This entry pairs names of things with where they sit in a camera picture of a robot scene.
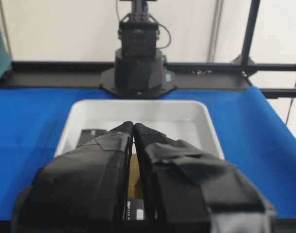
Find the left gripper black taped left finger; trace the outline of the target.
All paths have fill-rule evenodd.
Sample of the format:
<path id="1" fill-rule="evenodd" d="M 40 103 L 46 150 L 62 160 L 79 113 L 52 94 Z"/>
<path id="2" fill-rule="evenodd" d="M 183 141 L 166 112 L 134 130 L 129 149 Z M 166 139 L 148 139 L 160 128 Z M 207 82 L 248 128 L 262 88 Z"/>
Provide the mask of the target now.
<path id="1" fill-rule="evenodd" d="M 133 127 L 126 121 L 39 168 L 16 200 L 11 232 L 116 232 L 127 199 Z"/>

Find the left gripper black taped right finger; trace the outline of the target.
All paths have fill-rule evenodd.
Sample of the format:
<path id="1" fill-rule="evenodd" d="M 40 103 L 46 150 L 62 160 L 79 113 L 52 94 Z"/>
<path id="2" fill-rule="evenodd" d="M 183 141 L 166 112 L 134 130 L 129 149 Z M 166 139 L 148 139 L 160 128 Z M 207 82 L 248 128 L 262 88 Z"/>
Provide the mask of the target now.
<path id="1" fill-rule="evenodd" d="M 272 233 L 276 211 L 232 163 L 137 123 L 147 215 L 166 233 Z"/>

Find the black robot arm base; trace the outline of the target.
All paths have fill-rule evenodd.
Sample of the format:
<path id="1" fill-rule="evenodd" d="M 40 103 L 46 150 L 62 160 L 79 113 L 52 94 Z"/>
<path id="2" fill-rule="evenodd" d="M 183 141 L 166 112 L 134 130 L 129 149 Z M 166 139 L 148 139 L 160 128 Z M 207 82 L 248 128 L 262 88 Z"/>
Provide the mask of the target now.
<path id="1" fill-rule="evenodd" d="M 157 46 L 162 27 L 148 12 L 146 0 L 134 0 L 131 12 L 119 20 L 121 48 L 113 68 L 101 73 L 100 87 L 124 99 L 155 99 L 176 89 L 175 73 Z"/>

